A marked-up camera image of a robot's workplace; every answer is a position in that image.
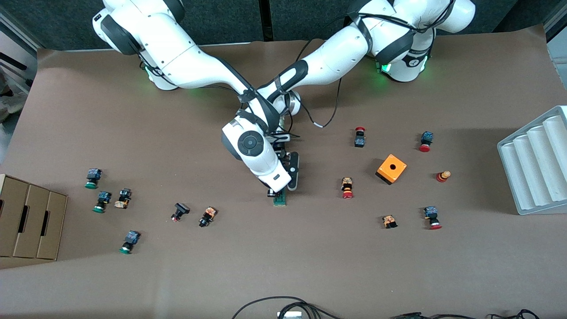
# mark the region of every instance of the orange push button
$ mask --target orange push button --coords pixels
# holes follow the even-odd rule
[[[391,185],[400,178],[401,173],[406,167],[407,165],[404,162],[390,154],[376,171],[376,176],[382,178],[388,185]]]

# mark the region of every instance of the brown table surface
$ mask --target brown table surface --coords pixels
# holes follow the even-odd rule
[[[258,86],[302,44],[205,50]],[[239,107],[230,92],[160,91],[136,57],[117,52],[39,55],[3,171],[70,199],[59,261],[0,271],[3,317],[230,318],[271,295],[343,318],[567,312],[567,216],[518,216],[496,150],[567,101],[540,26],[440,37],[412,83],[390,81],[364,59],[344,78],[330,126],[295,117],[301,138],[289,148],[301,173],[285,208],[220,142]],[[298,90],[319,123],[336,85]],[[363,149],[353,147],[357,126],[367,129]],[[417,150],[425,130],[435,134],[427,154]],[[388,186],[374,172],[390,153],[408,168]],[[83,187],[91,167],[104,171],[96,191]],[[443,170],[453,174],[445,184],[434,179]],[[344,176],[354,179],[352,200],[341,198]],[[130,208],[91,211],[98,191],[116,200],[123,187],[133,190]],[[174,224],[176,202],[192,211]],[[201,229],[209,205],[219,214]],[[443,229],[428,230],[428,205]],[[396,229],[381,224],[390,214]],[[131,229],[141,240],[122,255]],[[274,318],[284,304],[257,304],[242,317]]]

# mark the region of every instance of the cardboard box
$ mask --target cardboard box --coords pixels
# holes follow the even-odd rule
[[[0,269],[57,259],[67,196],[0,175]]]

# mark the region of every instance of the circular joint cap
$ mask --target circular joint cap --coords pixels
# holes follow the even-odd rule
[[[238,150],[246,155],[256,157],[264,150],[262,135],[256,131],[246,131],[238,138]]]

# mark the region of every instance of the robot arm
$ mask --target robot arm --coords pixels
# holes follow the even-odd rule
[[[198,88],[226,83],[242,103],[234,120],[222,129],[222,142],[232,155],[274,191],[291,176],[283,167],[266,135],[279,126],[280,113],[232,66],[203,52],[179,25],[179,0],[104,0],[106,8],[92,20],[101,39],[115,50],[140,56],[156,86]]]
[[[350,71],[365,54],[387,66],[389,73],[386,68],[383,70],[392,78],[411,81],[425,63],[434,29],[459,32],[469,25],[475,14],[475,5],[470,0],[396,0],[393,7],[386,0],[371,0],[356,7],[357,3],[360,2],[349,7],[351,24],[258,89],[276,110],[281,112],[289,107],[290,101],[294,102],[298,95],[295,92],[290,95],[291,89],[332,83]],[[405,21],[407,27],[368,14],[391,16]],[[426,28],[424,33],[415,31]],[[291,114],[298,111],[296,107]]]

